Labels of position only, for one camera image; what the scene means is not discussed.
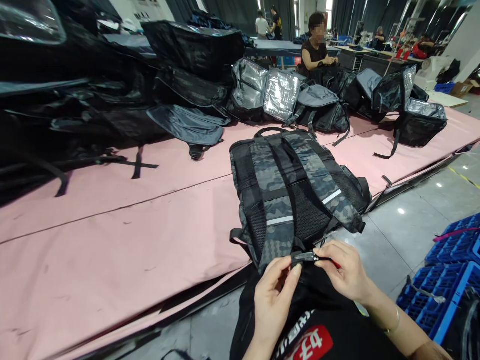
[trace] cardboard box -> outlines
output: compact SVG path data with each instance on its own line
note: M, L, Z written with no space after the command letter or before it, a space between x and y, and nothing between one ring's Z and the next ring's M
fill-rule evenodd
M457 82L450 95L461 99L465 94L469 93L473 87L474 86L471 84L470 80L467 80L466 82Z

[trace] yellow floor line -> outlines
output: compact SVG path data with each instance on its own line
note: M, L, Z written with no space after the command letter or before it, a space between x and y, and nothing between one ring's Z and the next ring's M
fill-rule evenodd
M476 183L473 181L467 179L465 176L463 176L461 173L456 172L454 169L452 169L450 166L448 167L450 170L452 170L455 174L457 174L459 177L461 177L463 180L468 181L470 184L472 184L474 187L480 190L480 186L478 186Z

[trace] fingernail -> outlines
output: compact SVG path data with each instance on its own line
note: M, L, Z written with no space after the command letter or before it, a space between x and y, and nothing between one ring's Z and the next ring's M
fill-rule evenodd
M301 273L302 273L302 265L297 264L297 265L293 268L293 275L295 275L296 277L299 277Z

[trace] red logo patch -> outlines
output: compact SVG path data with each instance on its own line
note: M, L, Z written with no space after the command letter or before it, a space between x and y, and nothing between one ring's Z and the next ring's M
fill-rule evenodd
M296 343L289 360L319 360L334 346L334 341L323 325L308 329Z

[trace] white fan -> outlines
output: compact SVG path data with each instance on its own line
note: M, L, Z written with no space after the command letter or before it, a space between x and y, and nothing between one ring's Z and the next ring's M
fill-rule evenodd
M415 85L425 91L433 91L437 85L440 73L449 69L453 57L432 56L421 64L421 70L416 74Z

